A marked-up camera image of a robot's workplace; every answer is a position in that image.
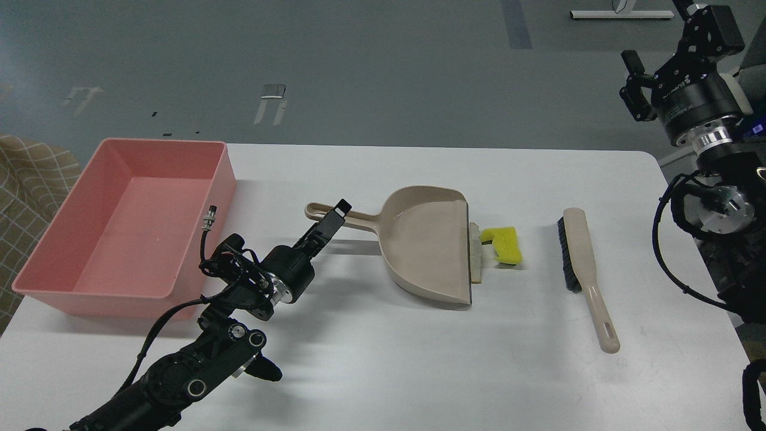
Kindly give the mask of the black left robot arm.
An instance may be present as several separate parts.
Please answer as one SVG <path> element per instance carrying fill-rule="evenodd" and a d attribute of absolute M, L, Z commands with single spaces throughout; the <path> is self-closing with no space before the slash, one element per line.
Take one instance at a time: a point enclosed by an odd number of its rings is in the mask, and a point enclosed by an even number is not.
<path fill-rule="evenodd" d="M 345 200 L 318 218 L 295 245 L 276 246 L 264 259 L 232 234 L 210 256 L 200 251 L 199 268 L 225 282 L 210 297 L 181 303 L 165 311 L 146 335 L 142 349 L 125 382 L 103 406 L 72 423 L 71 430 L 159 430 L 172 427 L 181 413 L 205 398 L 228 379 L 246 373 L 261 380 L 282 377 L 278 366 L 266 358 L 266 335 L 249 329 L 232 313 L 244 310 L 268 321 L 279 302 L 295 303 L 314 280 L 311 261 L 323 250 L 351 212 Z M 178 312 L 203 306 L 197 324 L 200 335 L 191 344 L 156 360 L 142 376 L 141 363 L 160 331 Z"/>

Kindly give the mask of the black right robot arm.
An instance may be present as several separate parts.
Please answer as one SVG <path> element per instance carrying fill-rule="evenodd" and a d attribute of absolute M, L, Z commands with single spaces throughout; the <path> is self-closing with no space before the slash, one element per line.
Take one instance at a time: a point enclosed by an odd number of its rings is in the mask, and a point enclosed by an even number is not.
<path fill-rule="evenodd" d="M 749 47 L 727 5 L 676 1 L 684 22 L 673 56 L 649 74 L 635 51 L 620 96 L 635 121 L 659 119 L 675 147 L 689 145 L 697 169 L 678 174 L 659 200 L 653 252 L 684 294 L 764 324 L 764 25 Z M 681 282 L 659 247 L 665 207 L 704 246 L 717 299 Z"/>

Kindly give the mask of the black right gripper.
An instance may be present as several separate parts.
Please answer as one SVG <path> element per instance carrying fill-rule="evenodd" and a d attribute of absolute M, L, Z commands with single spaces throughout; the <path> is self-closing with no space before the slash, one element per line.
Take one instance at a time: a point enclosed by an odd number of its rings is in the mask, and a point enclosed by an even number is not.
<path fill-rule="evenodd" d="M 741 53 L 745 43 L 731 7 L 673 1 L 684 21 L 673 57 L 654 76 L 633 50 L 621 52 L 627 69 L 620 97 L 635 121 L 661 120 L 674 147 L 690 130 L 722 120 L 733 125 L 743 110 L 719 73 L 720 60 Z M 652 90 L 651 103 L 643 90 Z"/>

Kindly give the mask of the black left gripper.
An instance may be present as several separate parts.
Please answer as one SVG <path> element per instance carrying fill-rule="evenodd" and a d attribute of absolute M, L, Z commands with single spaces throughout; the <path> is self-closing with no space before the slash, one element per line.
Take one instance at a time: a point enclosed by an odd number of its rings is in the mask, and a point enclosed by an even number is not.
<path fill-rule="evenodd" d="M 314 280 L 312 258 L 328 245 L 351 210 L 352 205 L 341 199 L 295 245 L 277 245 L 262 260 L 262 268 L 279 280 L 283 303 L 295 303 Z"/>

